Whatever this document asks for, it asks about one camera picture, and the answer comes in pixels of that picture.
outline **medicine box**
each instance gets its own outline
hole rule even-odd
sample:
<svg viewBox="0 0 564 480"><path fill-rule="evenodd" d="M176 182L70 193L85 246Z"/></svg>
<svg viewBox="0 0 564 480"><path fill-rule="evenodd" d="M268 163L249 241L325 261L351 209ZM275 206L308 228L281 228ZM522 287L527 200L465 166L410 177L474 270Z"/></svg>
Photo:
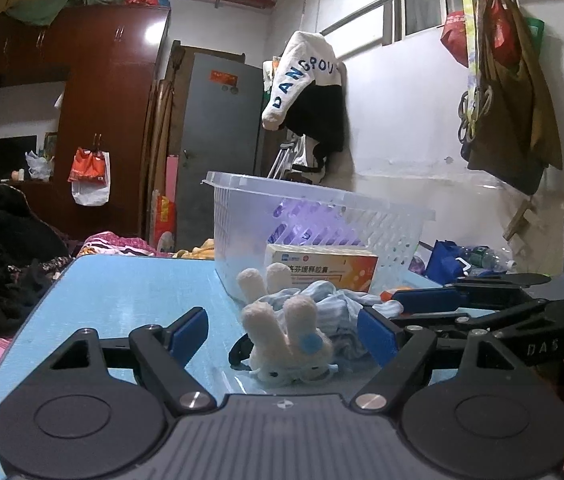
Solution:
<svg viewBox="0 0 564 480"><path fill-rule="evenodd" d="M377 255L350 246L289 246L269 244L265 264L282 263L291 269L293 286L306 288L325 280L337 288L368 292L377 266Z"/></svg>

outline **blue gripper pad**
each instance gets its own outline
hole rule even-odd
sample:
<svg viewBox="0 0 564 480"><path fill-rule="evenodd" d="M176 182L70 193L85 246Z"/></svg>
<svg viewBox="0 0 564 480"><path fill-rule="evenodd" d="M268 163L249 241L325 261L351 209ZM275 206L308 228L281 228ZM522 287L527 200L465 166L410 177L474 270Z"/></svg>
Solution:
<svg viewBox="0 0 564 480"><path fill-rule="evenodd" d="M406 314L455 312L466 306L466 297L452 287L398 290L393 300L402 304Z"/></svg>
<svg viewBox="0 0 564 480"><path fill-rule="evenodd" d="M357 336L372 358L381 367L391 361L398 352L395 334L364 309L357 316Z"/></svg>
<svg viewBox="0 0 564 480"><path fill-rule="evenodd" d="M184 368L208 337L208 314L203 308L196 307L179 318L174 325L179 322L182 325L171 336L169 354Z"/></svg>

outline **plush bunny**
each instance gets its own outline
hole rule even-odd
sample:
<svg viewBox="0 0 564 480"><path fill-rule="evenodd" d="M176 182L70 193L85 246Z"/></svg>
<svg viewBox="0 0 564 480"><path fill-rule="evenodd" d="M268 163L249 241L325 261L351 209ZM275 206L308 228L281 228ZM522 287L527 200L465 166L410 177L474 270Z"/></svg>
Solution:
<svg viewBox="0 0 564 480"><path fill-rule="evenodd" d="M267 293L276 294L293 286L291 269L284 264L271 264L267 267L266 283L257 269L244 269L238 274L237 282L247 303L253 303Z"/></svg>
<svg viewBox="0 0 564 480"><path fill-rule="evenodd" d="M257 301L267 294L264 278L257 269L244 269L238 274L237 282L247 303Z"/></svg>
<svg viewBox="0 0 564 480"><path fill-rule="evenodd" d="M308 296L297 295L284 303L283 311L286 333L268 303L251 303L242 311L242 325L254 344L252 374L274 386L330 378L337 370L337 366L331 365L333 345L316 326L315 302Z"/></svg>

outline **orange sticker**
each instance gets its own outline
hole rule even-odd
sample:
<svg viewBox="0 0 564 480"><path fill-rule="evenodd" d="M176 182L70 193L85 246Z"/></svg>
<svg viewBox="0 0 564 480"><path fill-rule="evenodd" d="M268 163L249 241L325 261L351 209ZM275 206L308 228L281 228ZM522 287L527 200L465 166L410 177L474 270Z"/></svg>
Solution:
<svg viewBox="0 0 564 480"><path fill-rule="evenodd" d="M217 70L211 70L210 80L223 85L238 86L238 76L227 74L226 72L218 72Z"/></svg>

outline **clear plastic basket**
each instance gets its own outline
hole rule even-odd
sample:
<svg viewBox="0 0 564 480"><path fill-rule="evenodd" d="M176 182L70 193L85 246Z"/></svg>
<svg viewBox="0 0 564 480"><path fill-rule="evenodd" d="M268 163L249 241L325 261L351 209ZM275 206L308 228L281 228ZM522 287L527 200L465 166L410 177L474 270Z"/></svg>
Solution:
<svg viewBox="0 0 564 480"><path fill-rule="evenodd" d="M401 283L434 211L297 182L209 171L215 187L215 268L242 300L236 282L249 267L264 270L267 244L357 246L379 256L371 292Z"/></svg>

